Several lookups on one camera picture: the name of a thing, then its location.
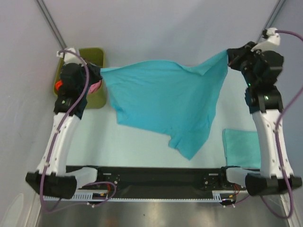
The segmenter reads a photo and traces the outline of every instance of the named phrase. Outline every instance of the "metal floor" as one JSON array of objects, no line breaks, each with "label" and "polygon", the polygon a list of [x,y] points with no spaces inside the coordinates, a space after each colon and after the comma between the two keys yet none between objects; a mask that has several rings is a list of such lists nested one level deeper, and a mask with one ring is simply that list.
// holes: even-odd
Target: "metal floor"
[{"label": "metal floor", "polygon": [[[281,211],[280,202],[271,202]],[[236,208],[217,203],[108,202],[98,208],[74,206],[54,214],[41,213],[36,227],[288,227],[260,198]]]}]

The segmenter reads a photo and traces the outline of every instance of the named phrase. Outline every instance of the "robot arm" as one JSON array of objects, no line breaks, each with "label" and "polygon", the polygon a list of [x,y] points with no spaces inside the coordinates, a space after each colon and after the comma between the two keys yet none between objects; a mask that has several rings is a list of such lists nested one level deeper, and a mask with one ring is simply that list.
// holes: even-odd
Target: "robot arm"
[{"label": "robot arm", "polygon": [[[283,56],[272,51],[280,44],[280,35],[275,33],[276,30],[265,30],[263,36],[267,40],[264,42],[249,42],[239,49],[227,50],[229,66],[241,71],[248,85],[245,100],[258,132],[261,169],[260,172],[255,172],[227,166],[223,167],[223,171],[228,182],[246,187],[250,195],[282,194],[287,190],[275,139],[276,122],[283,105],[281,95],[274,84],[284,62]],[[288,162],[282,128],[281,121],[278,134],[284,169],[292,189],[296,189],[302,186],[302,180],[300,177],[294,177]]]},{"label": "robot arm", "polygon": [[[74,48],[70,48],[68,50],[78,53]],[[83,167],[77,171],[66,173],[68,151],[70,149],[74,132],[82,118],[83,111],[87,104],[86,95],[64,120],[53,145],[51,158],[48,163],[46,162],[58,125],[70,107],[79,98],[84,89],[86,79],[82,62],[77,57],[70,53],[66,53],[64,55],[61,54],[60,57],[64,59],[65,64],[63,65],[60,73],[62,85],[59,88],[58,98],[55,102],[55,115],[53,118],[51,136],[36,172],[27,173],[26,182],[37,193],[39,193],[43,169],[45,165],[48,165],[45,174],[43,194],[46,196],[71,199],[78,188],[81,188],[88,183],[95,182],[97,178],[97,170],[91,167]],[[89,69],[89,88],[91,84],[99,82],[102,77],[98,66],[87,63],[87,67]]]}]

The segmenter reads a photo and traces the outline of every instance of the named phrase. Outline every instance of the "yellow-green container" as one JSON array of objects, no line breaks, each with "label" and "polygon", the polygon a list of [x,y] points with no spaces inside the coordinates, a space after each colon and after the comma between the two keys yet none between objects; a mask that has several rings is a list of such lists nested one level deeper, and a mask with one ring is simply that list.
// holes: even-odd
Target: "yellow-green container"
[{"label": "yellow-green container", "polygon": [[[105,57],[104,52],[100,48],[83,48],[79,49],[80,56],[87,60],[88,62],[91,62],[95,65],[98,65],[99,67],[103,68],[105,64]],[[60,80],[60,71],[64,64],[64,61],[62,58],[60,58],[55,82],[53,84],[53,93],[55,96],[58,96],[58,91],[55,88],[55,84]],[[101,87],[98,89],[98,91],[87,95],[87,105],[86,108],[88,109],[99,109],[102,108],[106,103],[106,94],[104,91],[104,83],[102,81]]]}]

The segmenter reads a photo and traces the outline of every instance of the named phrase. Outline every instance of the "turquoise towel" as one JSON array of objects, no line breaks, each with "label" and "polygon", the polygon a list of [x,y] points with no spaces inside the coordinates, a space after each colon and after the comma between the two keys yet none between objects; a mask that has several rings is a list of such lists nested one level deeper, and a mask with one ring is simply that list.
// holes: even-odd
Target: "turquoise towel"
[{"label": "turquoise towel", "polygon": [[154,60],[101,74],[119,124],[170,135],[169,146],[191,159],[209,136],[227,63],[223,51],[194,67]]},{"label": "turquoise towel", "polygon": [[261,168],[261,153],[256,131],[223,130],[227,166]]}]

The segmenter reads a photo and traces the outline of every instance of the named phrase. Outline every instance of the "turquoise t-shirt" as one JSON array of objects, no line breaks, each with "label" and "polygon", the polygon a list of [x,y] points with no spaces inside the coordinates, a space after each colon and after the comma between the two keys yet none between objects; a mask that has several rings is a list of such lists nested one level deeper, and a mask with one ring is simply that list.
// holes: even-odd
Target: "turquoise t-shirt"
[{"label": "turquoise t-shirt", "polygon": [[194,67],[154,60],[101,75],[119,124],[170,135],[169,146],[191,159],[208,139],[227,63],[223,51]]}]

